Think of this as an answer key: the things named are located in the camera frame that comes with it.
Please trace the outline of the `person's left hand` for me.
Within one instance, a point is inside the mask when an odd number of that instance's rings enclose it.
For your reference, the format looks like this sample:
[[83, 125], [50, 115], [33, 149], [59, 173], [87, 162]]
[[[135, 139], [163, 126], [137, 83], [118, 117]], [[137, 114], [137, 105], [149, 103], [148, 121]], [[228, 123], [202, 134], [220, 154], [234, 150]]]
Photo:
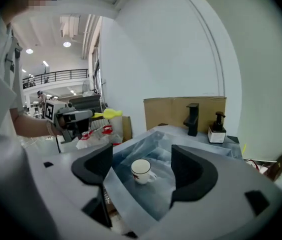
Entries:
[[66, 122], [63, 116], [59, 116], [56, 118], [57, 119], [57, 123], [56, 123], [56, 129], [59, 132], [62, 132], [66, 129]]

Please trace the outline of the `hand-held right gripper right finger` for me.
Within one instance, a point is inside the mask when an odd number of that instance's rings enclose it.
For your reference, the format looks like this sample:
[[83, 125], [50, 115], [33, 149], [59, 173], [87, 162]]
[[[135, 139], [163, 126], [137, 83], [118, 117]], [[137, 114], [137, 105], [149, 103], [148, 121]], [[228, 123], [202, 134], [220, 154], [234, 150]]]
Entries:
[[282, 190], [242, 160], [172, 145], [176, 189], [145, 240], [248, 240], [282, 205]]

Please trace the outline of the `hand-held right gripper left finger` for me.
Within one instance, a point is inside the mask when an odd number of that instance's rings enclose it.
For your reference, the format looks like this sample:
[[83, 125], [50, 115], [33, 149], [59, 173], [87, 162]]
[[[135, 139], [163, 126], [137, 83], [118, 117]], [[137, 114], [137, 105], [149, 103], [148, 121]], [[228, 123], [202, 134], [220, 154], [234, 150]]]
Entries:
[[95, 147], [43, 156], [32, 144], [26, 147], [35, 185], [56, 225], [61, 240], [125, 240], [83, 213], [82, 208], [97, 197], [98, 187], [81, 182], [71, 171], [72, 163]]

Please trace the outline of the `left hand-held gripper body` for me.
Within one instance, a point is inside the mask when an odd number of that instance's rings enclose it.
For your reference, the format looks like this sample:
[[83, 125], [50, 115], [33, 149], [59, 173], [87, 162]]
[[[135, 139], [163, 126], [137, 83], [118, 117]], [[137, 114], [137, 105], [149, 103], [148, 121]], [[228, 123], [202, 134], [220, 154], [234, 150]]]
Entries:
[[44, 118], [47, 121], [46, 123], [46, 127], [48, 130], [48, 133], [51, 136], [56, 136], [56, 134], [54, 133], [54, 130], [58, 131], [56, 128], [56, 123], [57, 123], [57, 117], [63, 116], [64, 117], [64, 121], [66, 123], [66, 129], [61, 133], [61, 135], [63, 136], [63, 144], [64, 143], [69, 143], [72, 142], [74, 139], [81, 138], [81, 133], [75, 133], [71, 130], [68, 129], [68, 115], [71, 112], [76, 111], [76, 109], [72, 106], [71, 103], [64, 103], [61, 101], [57, 101], [57, 100], [48, 100], [45, 103], [45, 107], [44, 107]]

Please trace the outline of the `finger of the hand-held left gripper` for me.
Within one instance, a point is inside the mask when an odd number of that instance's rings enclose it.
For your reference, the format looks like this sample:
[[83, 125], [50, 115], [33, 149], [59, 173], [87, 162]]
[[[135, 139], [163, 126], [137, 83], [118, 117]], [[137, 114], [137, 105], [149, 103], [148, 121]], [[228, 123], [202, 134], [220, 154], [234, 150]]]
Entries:
[[95, 115], [94, 109], [76, 110], [68, 115], [68, 129], [82, 134], [89, 130], [90, 120]]

